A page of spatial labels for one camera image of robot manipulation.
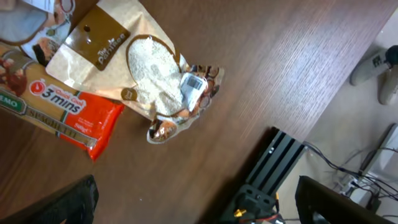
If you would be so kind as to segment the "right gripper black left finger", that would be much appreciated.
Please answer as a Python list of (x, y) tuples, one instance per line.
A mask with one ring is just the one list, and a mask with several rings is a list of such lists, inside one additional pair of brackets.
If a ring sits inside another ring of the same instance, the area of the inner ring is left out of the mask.
[(86, 175), (1, 223), (92, 223), (99, 199), (93, 175)]

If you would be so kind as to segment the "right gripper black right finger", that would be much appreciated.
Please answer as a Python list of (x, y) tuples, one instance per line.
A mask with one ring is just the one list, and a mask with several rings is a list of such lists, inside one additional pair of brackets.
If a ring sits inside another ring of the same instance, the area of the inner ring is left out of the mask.
[(388, 224), (380, 217), (308, 176), (300, 176), (295, 202), (301, 223), (315, 224), (314, 214), (331, 224)]

